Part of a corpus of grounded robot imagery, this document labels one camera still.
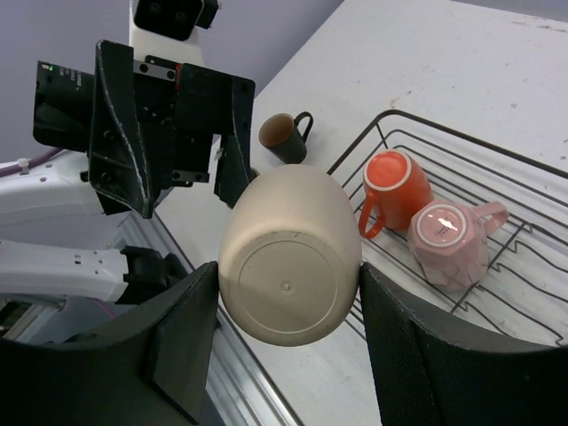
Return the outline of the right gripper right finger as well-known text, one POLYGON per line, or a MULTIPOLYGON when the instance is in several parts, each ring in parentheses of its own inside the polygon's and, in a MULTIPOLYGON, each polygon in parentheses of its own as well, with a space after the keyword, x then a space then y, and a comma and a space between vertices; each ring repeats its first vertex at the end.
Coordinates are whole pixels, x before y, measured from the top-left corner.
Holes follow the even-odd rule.
POLYGON ((565 425, 567 350, 500 335, 369 263, 359 290, 384 425, 565 425))

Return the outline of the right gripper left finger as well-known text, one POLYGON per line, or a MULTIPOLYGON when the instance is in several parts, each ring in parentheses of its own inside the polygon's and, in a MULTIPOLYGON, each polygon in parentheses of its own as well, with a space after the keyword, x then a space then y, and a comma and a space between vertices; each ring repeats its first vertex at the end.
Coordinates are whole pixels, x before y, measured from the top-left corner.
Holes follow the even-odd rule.
POLYGON ((1 342, 3 425, 197 425, 217 263, 64 343, 1 342))

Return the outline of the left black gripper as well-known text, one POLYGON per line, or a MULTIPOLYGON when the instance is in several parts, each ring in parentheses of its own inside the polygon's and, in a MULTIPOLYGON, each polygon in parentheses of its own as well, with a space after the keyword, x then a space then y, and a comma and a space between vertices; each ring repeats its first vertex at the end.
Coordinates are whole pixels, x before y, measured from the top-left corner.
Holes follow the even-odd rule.
POLYGON ((131 47, 107 40, 96 45, 94 77, 88 158, 99 194, 149 218, 147 152, 158 186, 207 183, 215 138, 214 194, 229 209, 259 176, 250 166, 253 81, 156 57, 134 63, 131 47))

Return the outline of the dark brown ceramic mug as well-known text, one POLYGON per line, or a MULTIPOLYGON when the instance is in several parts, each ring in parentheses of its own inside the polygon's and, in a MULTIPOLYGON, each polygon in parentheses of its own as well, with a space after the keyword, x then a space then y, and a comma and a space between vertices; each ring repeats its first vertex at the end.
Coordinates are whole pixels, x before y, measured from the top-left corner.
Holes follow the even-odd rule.
POLYGON ((304 111, 293 117, 275 114, 261 126, 260 144, 285 164, 300 164, 307 156, 306 141, 312 130, 314 118, 304 111))

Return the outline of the beige plastic tumbler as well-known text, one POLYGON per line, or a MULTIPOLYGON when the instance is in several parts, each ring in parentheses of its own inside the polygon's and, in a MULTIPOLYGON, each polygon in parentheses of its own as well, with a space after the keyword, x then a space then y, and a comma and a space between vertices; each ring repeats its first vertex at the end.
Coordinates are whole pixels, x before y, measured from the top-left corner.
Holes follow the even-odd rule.
POLYGON ((362 241, 346 192, 325 171, 285 165, 235 204, 218 252, 223 304, 257 340, 317 342, 353 305, 362 241))

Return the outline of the orange ceramic mug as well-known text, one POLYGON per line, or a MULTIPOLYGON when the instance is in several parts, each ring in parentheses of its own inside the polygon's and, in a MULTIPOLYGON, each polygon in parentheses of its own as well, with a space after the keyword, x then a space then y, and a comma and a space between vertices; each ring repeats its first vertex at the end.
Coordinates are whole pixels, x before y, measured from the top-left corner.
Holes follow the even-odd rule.
POLYGON ((368 240, 385 227, 407 231, 412 217, 434 200, 422 167, 397 149, 383 150, 369 160, 363 169, 363 187, 359 233, 368 240))

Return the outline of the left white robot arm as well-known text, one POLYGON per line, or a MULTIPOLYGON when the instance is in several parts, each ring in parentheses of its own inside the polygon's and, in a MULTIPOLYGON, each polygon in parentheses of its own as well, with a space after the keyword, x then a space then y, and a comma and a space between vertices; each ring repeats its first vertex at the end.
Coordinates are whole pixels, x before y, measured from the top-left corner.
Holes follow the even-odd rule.
POLYGON ((41 61, 34 139, 1 167, 1 294, 141 304, 182 276, 150 248, 103 248, 120 218, 150 219, 175 188, 212 183, 233 206, 252 179, 254 83, 100 41, 90 73, 41 61))

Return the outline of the pink faceted ceramic mug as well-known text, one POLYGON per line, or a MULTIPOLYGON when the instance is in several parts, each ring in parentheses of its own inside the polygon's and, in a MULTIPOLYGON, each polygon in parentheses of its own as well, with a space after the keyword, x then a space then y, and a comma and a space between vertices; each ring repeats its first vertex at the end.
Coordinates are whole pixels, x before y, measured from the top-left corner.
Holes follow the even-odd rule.
POLYGON ((507 208, 498 201, 473 207, 433 201, 412 217, 407 240, 429 284, 467 289, 486 275, 490 262, 488 236, 508 219, 507 208))

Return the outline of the aluminium mounting rail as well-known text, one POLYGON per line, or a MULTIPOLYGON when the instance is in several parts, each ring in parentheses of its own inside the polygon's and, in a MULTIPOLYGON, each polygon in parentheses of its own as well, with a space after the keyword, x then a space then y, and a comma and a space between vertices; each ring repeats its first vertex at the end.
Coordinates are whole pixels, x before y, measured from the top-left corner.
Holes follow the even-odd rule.
MULTIPOLYGON (((122 232, 129 242, 176 255, 188 272, 195 269, 160 218, 129 214, 122 232)), ((228 425, 303 423, 223 308, 217 309, 206 390, 228 425)))

